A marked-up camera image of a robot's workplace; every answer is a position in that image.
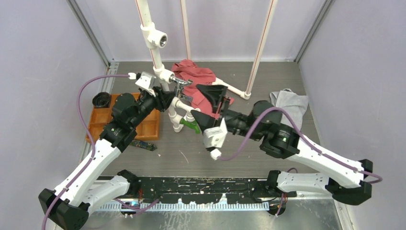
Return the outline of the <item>chrome water faucet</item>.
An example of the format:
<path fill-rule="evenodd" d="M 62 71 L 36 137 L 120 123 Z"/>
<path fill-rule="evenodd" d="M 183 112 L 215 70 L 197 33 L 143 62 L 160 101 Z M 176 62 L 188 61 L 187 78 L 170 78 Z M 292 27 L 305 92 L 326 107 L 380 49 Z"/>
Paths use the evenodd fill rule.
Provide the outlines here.
<path fill-rule="evenodd" d="M 186 101 L 188 101 L 188 102 L 191 103 L 191 102 L 192 102 L 192 97 L 187 96 L 187 95 L 184 93 L 184 88 L 185 88 L 186 86 L 192 85 L 193 81 L 192 81 L 192 80 L 183 80 L 183 79 L 177 78 L 177 77 L 175 77 L 175 76 L 171 76 L 171 77 L 170 77 L 170 80 L 172 80 L 173 82 L 176 83 L 176 86 L 175 86 L 175 88 L 174 88 L 174 95 L 175 95 L 175 97 L 177 97 L 177 98 L 179 98 L 179 99 L 184 99 L 184 100 L 186 100 Z"/>

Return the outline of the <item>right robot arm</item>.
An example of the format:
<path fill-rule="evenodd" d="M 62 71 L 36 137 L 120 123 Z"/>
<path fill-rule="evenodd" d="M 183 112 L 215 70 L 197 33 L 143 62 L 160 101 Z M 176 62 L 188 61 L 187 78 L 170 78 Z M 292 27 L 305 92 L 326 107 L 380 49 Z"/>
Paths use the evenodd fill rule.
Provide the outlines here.
<path fill-rule="evenodd" d="M 212 112 L 218 114 L 214 117 L 192 111 L 203 133 L 204 146 L 214 160 L 226 160 L 221 148 L 230 133 L 258 141 L 259 148 L 271 157 L 315 169 L 315 173 L 270 171 L 266 182 L 270 196 L 306 191 L 330 194 L 336 201 L 352 206 L 371 198 L 372 183 L 366 181 L 373 171 L 370 160 L 353 161 L 319 146 L 302 134 L 291 118 L 289 124 L 284 124 L 282 118 L 288 115 L 287 112 L 268 101 L 255 102 L 246 115 L 229 109 L 226 86 L 198 84 L 196 87 L 211 104 Z"/>

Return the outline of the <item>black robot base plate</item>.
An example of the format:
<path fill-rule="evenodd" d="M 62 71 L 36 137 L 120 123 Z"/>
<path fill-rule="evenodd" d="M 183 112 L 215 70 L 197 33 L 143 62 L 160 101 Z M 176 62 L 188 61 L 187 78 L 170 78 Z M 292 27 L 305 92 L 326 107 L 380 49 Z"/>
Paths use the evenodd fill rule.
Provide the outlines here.
<path fill-rule="evenodd" d="M 140 177 L 135 189 L 119 198 L 134 198 L 162 204 L 216 204 L 225 196 L 227 204 L 255 204 L 262 199 L 280 198 L 264 178 L 237 177 Z"/>

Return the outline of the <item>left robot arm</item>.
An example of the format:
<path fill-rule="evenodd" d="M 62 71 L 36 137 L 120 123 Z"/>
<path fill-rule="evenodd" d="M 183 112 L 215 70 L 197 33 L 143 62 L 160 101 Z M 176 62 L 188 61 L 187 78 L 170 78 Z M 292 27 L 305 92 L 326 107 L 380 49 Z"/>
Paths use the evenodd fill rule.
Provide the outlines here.
<path fill-rule="evenodd" d="M 140 183 L 133 173 L 122 170 L 111 180 L 91 189 L 91 186 L 135 139 L 136 128 L 154 110 L 166 111 L 174 98 L 172 91 L 154 86 L 141 90 L 139 97 L 122 93 L 112 107 L 112 120 L 107 123 L 91 152 L 79 166 L 55 189 L 44 189 L 39 201 L 45 219 L 64 230 L 79 230 L 89 216 L 104 204 L 120 196 L 138 195 Z"/>

